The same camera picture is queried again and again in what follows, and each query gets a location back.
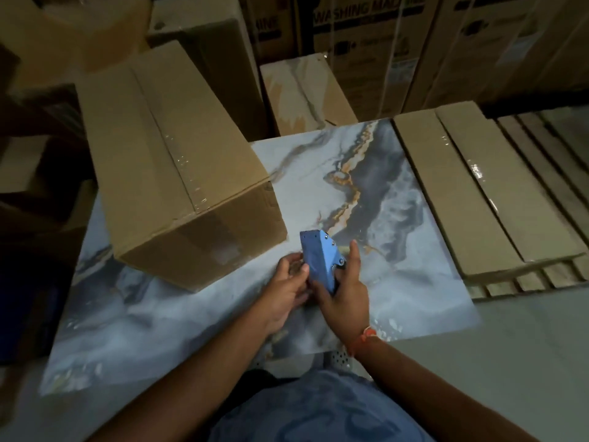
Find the person's right hand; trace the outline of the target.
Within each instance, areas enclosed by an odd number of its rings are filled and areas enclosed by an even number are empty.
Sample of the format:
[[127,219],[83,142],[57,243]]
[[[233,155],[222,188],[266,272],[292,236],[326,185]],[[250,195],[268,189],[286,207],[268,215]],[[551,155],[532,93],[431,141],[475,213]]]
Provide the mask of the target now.
[[370,326],[370,317],[367,287],[360,279],[356,283],[343,283],[342,272],[336,271],[339,287],[333,297],[320,282],[312,281],[311,288],[326,323],[344,345]]

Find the blue tape dispenser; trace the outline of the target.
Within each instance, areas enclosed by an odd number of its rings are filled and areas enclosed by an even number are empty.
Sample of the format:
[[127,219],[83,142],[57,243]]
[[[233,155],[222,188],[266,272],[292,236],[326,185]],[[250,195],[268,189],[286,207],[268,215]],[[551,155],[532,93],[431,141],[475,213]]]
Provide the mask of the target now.
[[333,297],[339,286],[335,271],[345,268],[346,258],[323,230],[301,231],[299,237],[303,260],[309,266],[309,279],[320,282]]

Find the person's right forearm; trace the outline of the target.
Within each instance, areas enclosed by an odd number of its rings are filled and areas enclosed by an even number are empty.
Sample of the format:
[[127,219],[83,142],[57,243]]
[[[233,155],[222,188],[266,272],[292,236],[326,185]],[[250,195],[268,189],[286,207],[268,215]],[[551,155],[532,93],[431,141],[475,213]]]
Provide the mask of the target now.
[[540,442],[381,339],[369,339],[355,359],[437,442]]

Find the person's left forearm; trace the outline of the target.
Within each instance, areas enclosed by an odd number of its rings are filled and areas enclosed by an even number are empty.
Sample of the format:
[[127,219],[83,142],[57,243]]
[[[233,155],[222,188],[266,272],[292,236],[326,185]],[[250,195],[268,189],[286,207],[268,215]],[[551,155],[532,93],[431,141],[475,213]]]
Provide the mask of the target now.
[[255,305],[137,396],[86,442],[182,442],[228,398],[289,312]]

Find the orange wrist thread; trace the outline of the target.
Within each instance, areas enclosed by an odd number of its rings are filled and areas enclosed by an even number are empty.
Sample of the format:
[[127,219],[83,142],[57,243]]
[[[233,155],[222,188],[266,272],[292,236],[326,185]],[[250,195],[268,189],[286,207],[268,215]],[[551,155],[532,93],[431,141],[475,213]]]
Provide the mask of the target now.
[[355,358],[357,350],[360,349],[369,339],[380,339],[378,333],[371,327],[364,328],[362,333],[344,344],[349,357]]

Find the white perforated stool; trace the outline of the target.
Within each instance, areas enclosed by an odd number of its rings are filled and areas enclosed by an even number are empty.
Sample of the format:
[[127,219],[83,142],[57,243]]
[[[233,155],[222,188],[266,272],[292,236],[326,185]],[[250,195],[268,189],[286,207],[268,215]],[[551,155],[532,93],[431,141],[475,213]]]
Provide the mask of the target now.
[[299,378],[308,371],[328,369],[373,380],[357,360],[340,350],[283,359],[255,359],[247,369],[267,371],[276,378]]

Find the flat narrow cardboard box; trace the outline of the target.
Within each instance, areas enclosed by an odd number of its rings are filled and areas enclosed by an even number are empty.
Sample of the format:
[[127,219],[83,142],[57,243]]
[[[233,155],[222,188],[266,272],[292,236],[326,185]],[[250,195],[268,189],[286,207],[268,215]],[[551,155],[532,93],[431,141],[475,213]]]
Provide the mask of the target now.
[[524,262],[436,113],[410,112],[393,121],[463,279],[488,282],[523,269]]

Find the large taped cardboard box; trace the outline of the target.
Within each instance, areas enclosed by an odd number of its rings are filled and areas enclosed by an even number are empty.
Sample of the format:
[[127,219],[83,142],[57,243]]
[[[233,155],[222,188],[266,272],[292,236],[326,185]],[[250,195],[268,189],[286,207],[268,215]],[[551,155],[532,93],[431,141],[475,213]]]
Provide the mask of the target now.
[[286,240],[267,170],[177,41],[75,88],[115,259],[198,291]]

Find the blue patterned shirt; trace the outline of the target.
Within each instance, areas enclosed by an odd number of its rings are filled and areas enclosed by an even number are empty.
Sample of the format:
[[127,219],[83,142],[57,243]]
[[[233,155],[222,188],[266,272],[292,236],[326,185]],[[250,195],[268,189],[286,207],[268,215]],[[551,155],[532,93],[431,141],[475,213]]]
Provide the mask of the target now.
[[233,398],[207,442],[435,442],[371,381],[353,373],[311,370],[272,378],[245,400]]

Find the small marble patterned panel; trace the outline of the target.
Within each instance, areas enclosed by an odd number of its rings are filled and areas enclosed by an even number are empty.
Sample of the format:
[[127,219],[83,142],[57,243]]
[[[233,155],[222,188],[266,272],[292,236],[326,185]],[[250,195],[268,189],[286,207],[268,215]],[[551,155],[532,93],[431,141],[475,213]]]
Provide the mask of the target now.
[[264,64],[260,73],[279,136],[359,122],[323,53]]

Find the flat taped cardboard box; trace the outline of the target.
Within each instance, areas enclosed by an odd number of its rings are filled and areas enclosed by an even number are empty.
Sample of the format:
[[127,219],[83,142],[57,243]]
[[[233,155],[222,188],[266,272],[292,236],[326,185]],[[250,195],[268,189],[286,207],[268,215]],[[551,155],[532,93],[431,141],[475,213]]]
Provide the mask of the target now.
[[585,253],[502,129],[476,103],[443,105],[435,113],[522,261],[560,262]]

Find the tall plain cardboard box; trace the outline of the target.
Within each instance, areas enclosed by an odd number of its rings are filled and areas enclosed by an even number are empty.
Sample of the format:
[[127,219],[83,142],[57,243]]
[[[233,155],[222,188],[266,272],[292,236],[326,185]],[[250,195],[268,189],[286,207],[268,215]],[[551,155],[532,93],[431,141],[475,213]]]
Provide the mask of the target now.
[[147,42],[177,40],[249,142],[269,138],[259,68],[239,0],[154,0]]

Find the printed appliance cardboard box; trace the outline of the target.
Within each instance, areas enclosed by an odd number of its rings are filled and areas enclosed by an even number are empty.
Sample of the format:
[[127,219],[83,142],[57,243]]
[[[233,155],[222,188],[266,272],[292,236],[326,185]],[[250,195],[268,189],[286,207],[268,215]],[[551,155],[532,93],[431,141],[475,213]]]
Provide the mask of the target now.
[[313,49],[359,122],[400,113],[440,0],[308,0]]

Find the wooden slat pallet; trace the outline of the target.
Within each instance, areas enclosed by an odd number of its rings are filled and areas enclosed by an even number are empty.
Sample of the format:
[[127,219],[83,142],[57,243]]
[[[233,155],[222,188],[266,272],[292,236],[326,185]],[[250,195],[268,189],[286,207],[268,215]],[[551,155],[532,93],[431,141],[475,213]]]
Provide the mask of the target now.
[[583,156],[576,148],[578,135],[557,124],[568,113],[569,108],[527,112],[497,118],[495,123],[532,172],[581,254],[508,281],[468,286],[473,302],[589,284],[589,149]]

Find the plastic wrapped cardboard box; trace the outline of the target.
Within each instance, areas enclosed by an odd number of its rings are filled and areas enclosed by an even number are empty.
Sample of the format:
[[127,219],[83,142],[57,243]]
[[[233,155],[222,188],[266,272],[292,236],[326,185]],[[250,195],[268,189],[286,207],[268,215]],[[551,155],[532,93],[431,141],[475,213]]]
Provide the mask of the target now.
[[0,45],[19,58],[9,93],[75,83],[148,50],[151,10],[151,0],[0,0]]

